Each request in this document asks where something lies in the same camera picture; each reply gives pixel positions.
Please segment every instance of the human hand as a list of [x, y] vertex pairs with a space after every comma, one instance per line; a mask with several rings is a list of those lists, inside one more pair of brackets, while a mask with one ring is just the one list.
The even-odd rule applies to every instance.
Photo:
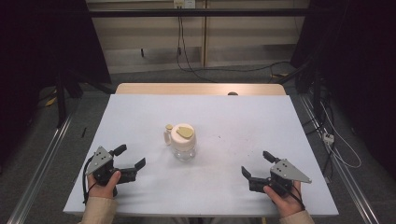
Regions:
[[[291, 189], [291, 193], [294, 194], [298, 199], [301, 200], [301, 182], [293, 181], [294, 188]], [[277, 210], [279, 211], [280, 217], [288, 217], [298, 212], [303, 211], [301, 204], [292, 198], [289, 194], [280, 197], [273, 189], [269, 186], [264, 186], [264, 192], [272, 199], [276, 204]]]
[[121, 177], [121, 172], [116, 171], [111, 176], [106, 186], [96, 184], [96, 179], [92, 174], [88, 175], [88, 187], [90, 188], [90, 197], [113, 199], [113, 189], [116, 187]]

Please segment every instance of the white table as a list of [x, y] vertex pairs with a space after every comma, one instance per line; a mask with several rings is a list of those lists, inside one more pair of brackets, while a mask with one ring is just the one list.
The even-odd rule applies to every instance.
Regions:
[[[197, 155], [178, 161], [163, 141], [168, 123], [191, 124]], [[315, 217], [338, 215], [289, 96], [112, 95], [87, 159], [99, 147], [128, 149], [115, 158], [118, 168], [147, 165], [135, 182], [118, 185], [118, 214], [161, 217], [277, 216], [271, 200], [248, 190], [241, 174], [268, 177], [273, 165], [264, 150], [286, 158], [309, 176], [302, 185], [304, 204]], [[81, 215], [81, 173], [66, 213]]]

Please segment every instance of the jar lid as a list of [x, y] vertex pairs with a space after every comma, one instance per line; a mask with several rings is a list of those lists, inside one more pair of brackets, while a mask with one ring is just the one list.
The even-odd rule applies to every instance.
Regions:
[[187, 123], [176, 125], [171, 132], [172, 145], [180, 151], [188, 151], [195, 145], [195, 130]]

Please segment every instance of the black curtain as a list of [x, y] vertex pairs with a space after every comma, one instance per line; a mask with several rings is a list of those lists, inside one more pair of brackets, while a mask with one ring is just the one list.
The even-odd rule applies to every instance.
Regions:
[[109, 83], [105, 58], [89, 17], [55, 10], [88, 11], [84, 0], [5, 0], [0, 2], [0, 162], [23, 136], [43, 87], [55, 86], [60, 72], [77, 82], [74, 70]]
[[[395, 4], [369, 0], [346, 3], [318, 70], [372, 155], [396, 178]], [[303, 30], [292, 60], [297, 66], [315, 47], [308, 42], [317, 34], [313, 26], [309, 28]]]

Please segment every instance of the electrical outlet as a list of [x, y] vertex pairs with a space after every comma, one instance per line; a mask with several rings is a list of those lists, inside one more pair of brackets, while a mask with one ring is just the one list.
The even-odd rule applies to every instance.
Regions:
[[329, 134], [329, 133], [324, 133], [323, 134], [323, 142], [331, 145], [334, 142], [334, 135]]
[[184, 0], [184, 8], [195, 8], [195, 0]]
[[175, 8], [184, 8], [184, 0], [174, 0]]

